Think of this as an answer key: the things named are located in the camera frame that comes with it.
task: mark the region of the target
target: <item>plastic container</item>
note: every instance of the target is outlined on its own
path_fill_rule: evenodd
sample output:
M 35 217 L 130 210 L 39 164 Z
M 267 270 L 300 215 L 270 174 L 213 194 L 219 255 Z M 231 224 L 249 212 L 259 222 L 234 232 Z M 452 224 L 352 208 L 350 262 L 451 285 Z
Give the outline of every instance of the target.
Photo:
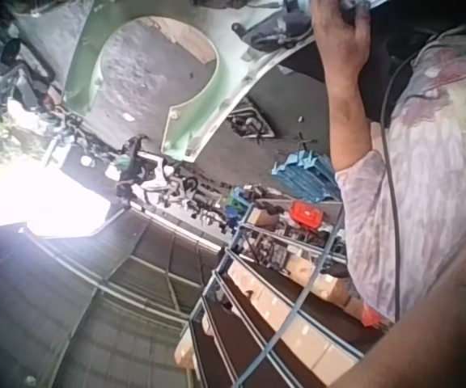
M 318 230 L 323 223 L 323 212 L 313 205 L 295 200 L 290 208 L 290 218 L 309 230 Z

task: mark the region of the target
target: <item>person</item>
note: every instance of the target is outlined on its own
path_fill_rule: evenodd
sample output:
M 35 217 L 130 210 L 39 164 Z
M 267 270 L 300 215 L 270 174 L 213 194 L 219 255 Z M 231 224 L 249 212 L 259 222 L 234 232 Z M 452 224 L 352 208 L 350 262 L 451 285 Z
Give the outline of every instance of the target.
M 383 155 L 373 149 L 358 76 L 371 44 L 369 3 L 354 25 L 339 0 L 311 0 L 330 109 L 330 152 L 345 206 L 349 274 L 370 307 L 394 320 L 392 197 Z M 400 231 L 400 316 L 456 266 L 466 244 L 466 25 L 441 33 L 412 62 L 388 149 Z

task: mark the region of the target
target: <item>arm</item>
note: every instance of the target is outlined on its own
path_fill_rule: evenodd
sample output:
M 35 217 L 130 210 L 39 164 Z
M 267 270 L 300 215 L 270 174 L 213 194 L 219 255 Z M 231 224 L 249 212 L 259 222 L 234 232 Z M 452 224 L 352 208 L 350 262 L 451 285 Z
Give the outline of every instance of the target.
M 314 35 L 324 66 L 330 108 L 330 154 L 335 171 L 372 150 L 358 76 L 370 52 L 369 7 L 358 8 L 355 27 L 341 18 L 338 0 L 311 0 Z

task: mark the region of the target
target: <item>blue object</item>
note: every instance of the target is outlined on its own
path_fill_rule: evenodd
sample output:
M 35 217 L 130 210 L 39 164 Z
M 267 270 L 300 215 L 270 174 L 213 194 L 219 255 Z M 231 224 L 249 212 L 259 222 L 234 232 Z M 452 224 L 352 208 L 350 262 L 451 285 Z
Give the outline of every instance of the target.
M 312 204 L 341 199 L 332 163 L 326 155 L 304 150 L 290 154 L 283 164 L 274 164 L 271 175 L 297 199 Z

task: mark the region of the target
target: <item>cardboard box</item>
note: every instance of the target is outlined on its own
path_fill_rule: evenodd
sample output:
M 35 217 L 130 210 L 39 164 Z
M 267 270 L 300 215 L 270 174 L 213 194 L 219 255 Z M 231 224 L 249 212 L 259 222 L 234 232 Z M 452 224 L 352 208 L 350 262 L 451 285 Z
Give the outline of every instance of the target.
M 330 345 L 312 372 L 327 386 L 346 373 L 357 360 L 335 345 Z
M 310 370 L 330 346 L 327 337 L 311 327 L 303 318 L 295 317 L 283 333 L 283 342 Z
M 254 208 L 249 215 L 248 224 L 274 230 L 279 220 L 278 214 L 270 216 L 267 210 Z
M 248 272 L 241 264 L 234 262 L 227 271 L 229 277 L 235 282 L 242 293 L 251 294 L 251 303 L 260 297 L 263 284 Z
M 211 335 L 212 337 L 214 336 L 214 329 L 211 327 L 210 320 L 208 319 L 207 313 L 204 313 L 204 315 L 202 316 L 201 325 L 202 325 L 202 330 L 204 330 L 204 332 L 207 335 Z
M 290 307 L 266 287 L 263 287 L 260 296 L 252 301 L 252 305 L 275 331 L 282 326 L 290 313 Z
M 176 359 L 177 366 L 186 369 L 193 369 L 193 342 L 190 329 L 187 328 L 177 344 L 174 358 Z
M 307 285 L 314 268 L 315 265 L 310 260 L 297 255 L 290 255 L 286 264 L 289 278 L 303 287 Z M 350 299 L 348 279 L 337 279 L 330 275 L 319 274 L 312 286 L 311 293 L 327 302 L 346 306 Z

